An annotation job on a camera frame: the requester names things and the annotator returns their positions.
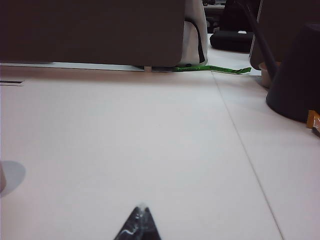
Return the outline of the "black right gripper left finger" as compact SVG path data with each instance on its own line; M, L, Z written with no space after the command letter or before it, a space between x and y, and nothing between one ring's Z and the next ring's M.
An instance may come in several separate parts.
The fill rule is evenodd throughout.
M115 236L115 240L141 240L143 236L144 210L136 206Z

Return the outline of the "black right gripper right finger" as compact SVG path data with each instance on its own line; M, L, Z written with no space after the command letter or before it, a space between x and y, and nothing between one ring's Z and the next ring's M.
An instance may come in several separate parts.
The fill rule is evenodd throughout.
M152 213L148 207L144 209L142 240L161 240Z

